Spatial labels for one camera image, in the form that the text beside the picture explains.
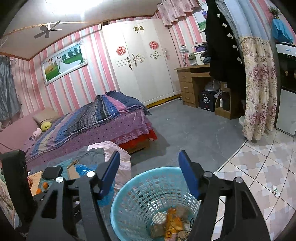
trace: ceiling fan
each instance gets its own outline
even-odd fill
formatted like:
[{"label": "ceiling fan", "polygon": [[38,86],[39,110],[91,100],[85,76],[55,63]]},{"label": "ceiling fan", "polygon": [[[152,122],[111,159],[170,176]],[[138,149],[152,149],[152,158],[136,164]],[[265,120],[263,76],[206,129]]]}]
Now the ceiling fan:
[{"label": "ceiling fan", "polygon": [[[57,23],[55,23],[53,26],[52,26],[52,28],[54,28],[55,26],[57,26],[59,23],[60,23],[61,21],[58,21]],[[35,36],[34,36],[34,38],[36,39],[36,38],[39,38],[39,37],[41,37],[42,35],[44,35],[45,34],[45,37],[46,38],[49,38],[49,32],[50,31],[58,31],[58,30],[62,30],[62,29],[52,29],[51,27],[50,27],[50,25],[52,25],[53,23],[48,23],[47,24],[47,27],[45,26],[45,25],[41,25],[40,26],[40,30],[41,31],[43,31],[43,32],[41,32],[41,33],[39,33],[39,34],[36,34]]]}]

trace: white wardrobe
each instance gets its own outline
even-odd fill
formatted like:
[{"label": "white wardrobe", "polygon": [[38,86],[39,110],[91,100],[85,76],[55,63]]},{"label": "white wardrobe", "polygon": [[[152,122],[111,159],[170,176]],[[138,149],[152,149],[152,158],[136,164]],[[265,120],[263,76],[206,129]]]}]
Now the white wardrobe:
[{"label": "white wardrobe", "polygon": [[145,105],[181,93],[178,56],[162,20],[117,22],[102,31],[122,93]]}]

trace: gray curtain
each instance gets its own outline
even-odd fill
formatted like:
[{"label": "gray curtain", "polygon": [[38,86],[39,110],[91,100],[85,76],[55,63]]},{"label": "gray curtain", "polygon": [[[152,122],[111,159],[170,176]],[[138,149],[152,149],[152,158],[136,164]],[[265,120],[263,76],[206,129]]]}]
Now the gray curtain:
[{"label": "gray curtain", "polygon": [[0,122],[10,119],[20,109],[9,57],[0,56]]}]

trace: silver screw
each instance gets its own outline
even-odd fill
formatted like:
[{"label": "silver screw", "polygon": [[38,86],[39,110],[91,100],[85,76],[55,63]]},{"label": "silver screw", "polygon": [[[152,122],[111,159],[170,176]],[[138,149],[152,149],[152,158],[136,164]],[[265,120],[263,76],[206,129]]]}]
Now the silver screw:
[{"label": "silver screw", "polygon": [[213,175],[213,174],[212,174],[211,172],[205,172],[205,173],[204,173],[204,176],[205,176],[205,177],[212,177],[212,175]]},{"label": "silver screw", "polygon": [[57,182],[57,183],[61,183],[63,180],[64,180],[63,177],[57,177],[57,178],[56,178],[56,182]]},{"label": "silver screw", "polygon": [[96,173],[94,171],[89,171],[86,175],[88,177],[93,177]]},{"label": "silver screw", "polygon": [[236,177],[236,178],[235,178],[235,181],[236,181],[237,183],[242,183],[242,182],[243,182],[243,179],[242,179],[241,177]]}]

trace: pink plush toy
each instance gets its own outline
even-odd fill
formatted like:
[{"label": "pink plush toy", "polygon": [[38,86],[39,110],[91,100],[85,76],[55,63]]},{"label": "pink plush toy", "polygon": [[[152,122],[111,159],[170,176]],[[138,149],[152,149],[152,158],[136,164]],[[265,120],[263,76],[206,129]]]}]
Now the pink plush toy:
[{"label": "pink plush toy", "polygon": [[36,140],[41,135],[41,133],[42,130],[40,128],[37,128],[31,136],[32,140]]}]

